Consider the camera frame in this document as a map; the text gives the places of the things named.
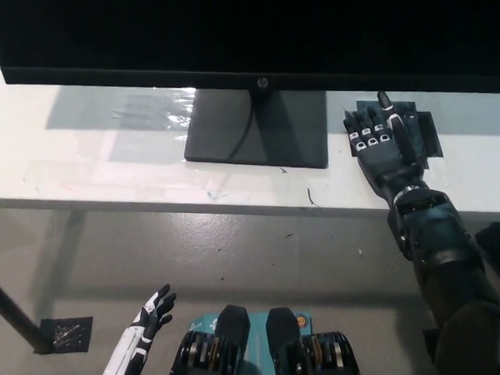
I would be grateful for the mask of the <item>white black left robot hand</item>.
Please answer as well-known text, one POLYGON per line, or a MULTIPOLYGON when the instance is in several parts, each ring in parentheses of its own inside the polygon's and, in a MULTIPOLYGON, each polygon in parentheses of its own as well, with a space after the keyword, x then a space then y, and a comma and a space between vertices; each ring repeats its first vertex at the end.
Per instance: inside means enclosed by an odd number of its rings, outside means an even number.
POLYGON ((177 298, 166 284, 156 291, 123 331, 102 375, 141 375, 153 339, 172 319, 171 310, 177 298))

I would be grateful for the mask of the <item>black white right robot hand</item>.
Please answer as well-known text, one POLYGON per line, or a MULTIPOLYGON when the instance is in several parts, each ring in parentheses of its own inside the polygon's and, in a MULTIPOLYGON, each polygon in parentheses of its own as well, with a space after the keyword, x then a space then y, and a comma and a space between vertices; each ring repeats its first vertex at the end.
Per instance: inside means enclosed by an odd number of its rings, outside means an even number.
POLYGON ((352 151, 373 192, 393 205, 405 192, 427 188, 425 167, 404 121, 385 91, 376 95, 381 109, 347 112, 343 124, 352 151))

